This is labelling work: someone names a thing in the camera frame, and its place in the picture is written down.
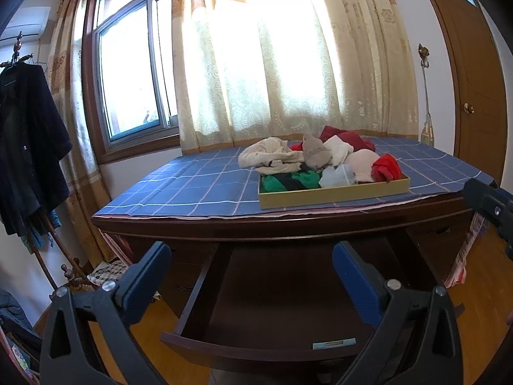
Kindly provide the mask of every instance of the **wooden floor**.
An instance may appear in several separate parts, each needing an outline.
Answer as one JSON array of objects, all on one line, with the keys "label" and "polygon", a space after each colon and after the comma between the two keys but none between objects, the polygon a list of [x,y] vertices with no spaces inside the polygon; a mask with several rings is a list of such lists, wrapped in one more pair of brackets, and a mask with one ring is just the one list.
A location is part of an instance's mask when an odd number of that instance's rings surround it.
[{"label": "wooden floor", "polygon": [[[450,289],[455,305],[463,303],[465,312],[458,318],[463,346],[465,385],[471,385],[489,363],[507,330],[506,318],[513,311],[513,262],[504,256],[504,242],[493,228],[480,237],[467,259],[464,285]],[[166,381],[173,385],[206,385],[209,369],[188,363],[159,342],[161,331],[171,331],[176,317],[164,302],[148,308],[132,333]],[[126,383],[96,325],[93,333],[111,376]]]}]

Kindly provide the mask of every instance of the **wooden door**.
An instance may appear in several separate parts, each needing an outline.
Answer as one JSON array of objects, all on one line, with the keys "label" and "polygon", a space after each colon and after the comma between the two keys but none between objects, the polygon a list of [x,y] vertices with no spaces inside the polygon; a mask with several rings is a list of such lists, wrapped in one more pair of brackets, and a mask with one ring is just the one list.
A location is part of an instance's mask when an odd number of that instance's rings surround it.
[{"label": "wooden door", "polygon": [[454,155],[500,185],[506,158],[506,89],[492,33],[481,8],[469,1],[431,2],[444,33],[455,87]]}]

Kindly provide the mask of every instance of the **blue plaid tablecloth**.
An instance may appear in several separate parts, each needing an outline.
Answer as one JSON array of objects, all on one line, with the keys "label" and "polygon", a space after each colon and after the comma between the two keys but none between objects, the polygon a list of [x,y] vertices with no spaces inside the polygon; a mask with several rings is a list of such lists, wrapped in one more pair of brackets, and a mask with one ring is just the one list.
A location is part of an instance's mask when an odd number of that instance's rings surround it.
[{"label": "blue plaid tablecloth", "polygon": [[153,171],[102,208],[96,216],[236,218],[264,213],[324,210],[340,212],[383,207],[456,193],[469,178],[489,184],[493,178],[475,167],[418,141],[400,137],[371,137],[376,153],[390,153],[411,179],[408,193],[341,203],[282,209],[260,209],[259,174],[238,165],[244,148],[223,149],[173,159]]}]

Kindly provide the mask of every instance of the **yellow box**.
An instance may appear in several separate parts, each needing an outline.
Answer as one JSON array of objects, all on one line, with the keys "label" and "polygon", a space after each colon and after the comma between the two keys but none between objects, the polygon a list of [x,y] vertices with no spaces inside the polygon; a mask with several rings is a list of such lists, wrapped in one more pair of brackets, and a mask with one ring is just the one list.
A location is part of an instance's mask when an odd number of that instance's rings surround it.
[{"label": "yellow box", "polygon": [[400,180],[390,182],[371,182],[345,187],[315,188],[299,191],[260,192],[258,184],[258,202],[260,208],[300,207],[303,205],[339,203],[341,201],[363,200],[387,195],[407,193],[410,178],[402,174]]}]

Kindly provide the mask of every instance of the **black coat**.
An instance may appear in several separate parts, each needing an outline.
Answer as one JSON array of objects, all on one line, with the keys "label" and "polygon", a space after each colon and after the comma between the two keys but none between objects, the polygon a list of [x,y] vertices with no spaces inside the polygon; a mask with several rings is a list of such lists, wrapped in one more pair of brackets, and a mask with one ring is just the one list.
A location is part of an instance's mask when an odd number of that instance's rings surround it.
[{"label": "black coat", "polygon": [[8,235],[26,233],[24,219],[35,211],[33,205],[23,204],[27,197],[44,211],[68,198],[59,162],[70,150],[43,69],[20,63],[4,70],[0,74],[0,217]]}]

